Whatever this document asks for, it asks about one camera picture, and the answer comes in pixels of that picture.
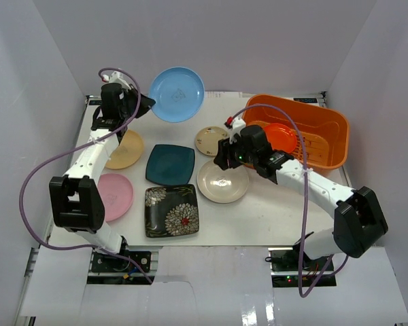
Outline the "small orange plate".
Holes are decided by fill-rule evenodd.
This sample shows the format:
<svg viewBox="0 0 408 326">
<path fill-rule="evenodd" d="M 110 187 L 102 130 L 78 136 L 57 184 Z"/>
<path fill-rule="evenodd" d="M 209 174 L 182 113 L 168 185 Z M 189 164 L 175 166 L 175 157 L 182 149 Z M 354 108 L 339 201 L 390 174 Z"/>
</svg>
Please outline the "small orange plate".
<svg viewBox="0 0 408 326">
<path fill-rule="evenodd" d="M 274 150 L 292 153 L 297 146 L 295 133 L 283 124 L 273 123 L 264 127 L 264 132 Z"/>
</svg>

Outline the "blue round plate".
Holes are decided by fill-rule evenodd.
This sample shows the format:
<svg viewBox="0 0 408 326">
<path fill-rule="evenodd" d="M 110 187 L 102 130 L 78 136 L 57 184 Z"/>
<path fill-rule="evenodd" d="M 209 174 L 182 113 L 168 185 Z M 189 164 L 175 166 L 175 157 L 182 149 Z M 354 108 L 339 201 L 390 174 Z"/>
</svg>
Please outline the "blue round plate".
<svg viewBox="0 0 408 326">
<path fill-rule="evenodd" d="M 186 67 L 171 67 L 159 73 L 149 89 L 149 97 L 155 100 L 153 114 L 159 119 L 180 123 L 198 113 L 205 97 L 201 77 Z"/>
</svg>

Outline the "cream round plate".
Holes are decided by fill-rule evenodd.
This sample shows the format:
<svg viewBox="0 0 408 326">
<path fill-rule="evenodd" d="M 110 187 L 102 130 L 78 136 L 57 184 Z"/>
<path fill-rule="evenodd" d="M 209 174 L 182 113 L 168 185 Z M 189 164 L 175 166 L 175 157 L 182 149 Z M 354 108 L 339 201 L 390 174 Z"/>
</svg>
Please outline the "cream round plate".
<svg viewBox="0 0 408 326">
<path fill-rule="evenodd" d="M 200 192 L 212 202 L 228 204 L 239 200 L 249 188 L 246 168 L 222 170 L 212 161 L 206 162 L 197 173 Z"/>
</svg>

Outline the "teal square plate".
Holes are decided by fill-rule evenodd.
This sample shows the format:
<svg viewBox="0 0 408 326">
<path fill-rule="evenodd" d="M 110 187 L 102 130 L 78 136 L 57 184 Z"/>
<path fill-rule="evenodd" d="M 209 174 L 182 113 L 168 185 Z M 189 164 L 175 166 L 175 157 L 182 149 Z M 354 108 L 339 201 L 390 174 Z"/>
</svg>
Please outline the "teal square plate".
<svg viewBox="0 0 408 326">
<path fill-rule="evenodd" d="M 188 184 L 194 170 L 195 152 L 190 147 L 157 144 L 146 164 L 146 179 L 157 185 Z"/>
</svg>

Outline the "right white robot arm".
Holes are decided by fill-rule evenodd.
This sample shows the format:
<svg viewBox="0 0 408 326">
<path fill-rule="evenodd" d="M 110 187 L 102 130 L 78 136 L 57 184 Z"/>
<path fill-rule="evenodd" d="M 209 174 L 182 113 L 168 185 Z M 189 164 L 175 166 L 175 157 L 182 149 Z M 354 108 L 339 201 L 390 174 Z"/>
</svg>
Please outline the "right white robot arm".
<svg viewBox="0 0 408 326">
<path fill-rule="evenodd" d="M 222 170 L 252 165 L 264 179 L 306 195 L 333 219 L 333 227 L 306 235 L 293 246 L 295 266 L 313 268 L 321 257 L 345 253 L 361 257 L 388 232 L 376 193 L 368 188 L 339 185 L 322 175 L 304 169 L 294 156 L 274 150 L 264 130 L 246 126 L 233 136 L 218 141 L 214 160 Z"/>
</svg>

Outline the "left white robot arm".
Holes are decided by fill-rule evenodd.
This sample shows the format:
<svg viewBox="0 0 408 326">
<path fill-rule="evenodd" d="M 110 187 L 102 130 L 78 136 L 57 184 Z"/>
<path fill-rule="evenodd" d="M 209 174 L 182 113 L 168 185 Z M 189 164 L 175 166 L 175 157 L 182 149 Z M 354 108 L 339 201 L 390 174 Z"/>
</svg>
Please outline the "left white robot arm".
<svg viewBox="0 0 408 326">
<path fill-rule="evenodd" d="M 75 233 L 96 249 L 109 251 L 107 263 L 116 271 L 129 266 L 126 240 L 105 221 L 105 207 L 97 188 L 101 173 L 119 147 L 132 117 L 145 115 L 156 101 L 119 83 L 101 87 L 101 104 L 92 116 L 87 147 L 62 177 L 49 182 L 54 224 Z"/>
</svg>

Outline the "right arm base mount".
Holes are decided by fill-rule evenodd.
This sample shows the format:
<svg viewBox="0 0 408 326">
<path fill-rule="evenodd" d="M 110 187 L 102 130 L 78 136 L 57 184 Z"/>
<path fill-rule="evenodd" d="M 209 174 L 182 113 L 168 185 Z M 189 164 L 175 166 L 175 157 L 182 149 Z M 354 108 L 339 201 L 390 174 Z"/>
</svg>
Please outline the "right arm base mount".
<svg viewBox="0 0 408 326">
<path fill-rule="evenodd" d="M 299 283 L 298 256 L 290 247 L 270 248 L 269 254 L 265 257 L 271 270 L 271 280 L 273 288 L 297 288 Z M 303 263 L 302 286 L 310 287 L 321 269 L 326 265 L 327 257 L 322 257 L 313 261 Z M 324 274 L 316 283 L 317 287 L 335 287 L 336 278 L 333 262 L 327 266 Z"/>
</svg>

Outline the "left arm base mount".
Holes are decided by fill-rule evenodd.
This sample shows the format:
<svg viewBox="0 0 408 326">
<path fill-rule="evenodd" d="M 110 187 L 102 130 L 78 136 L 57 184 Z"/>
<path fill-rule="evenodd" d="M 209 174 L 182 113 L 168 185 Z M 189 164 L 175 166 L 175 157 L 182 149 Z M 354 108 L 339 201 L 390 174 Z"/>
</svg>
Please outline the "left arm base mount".
<svg viewBox="0 0 408 326">
<path fill-rule="evenodd" d="M 86 283 L 88 285 L 150 285 L 156 273 L 156 254 L 151 251 L 125 251 L 125 256 L 134 260 L 151 281 L 148 281 L 135 264 L 94 251 Z"/>
</svg>

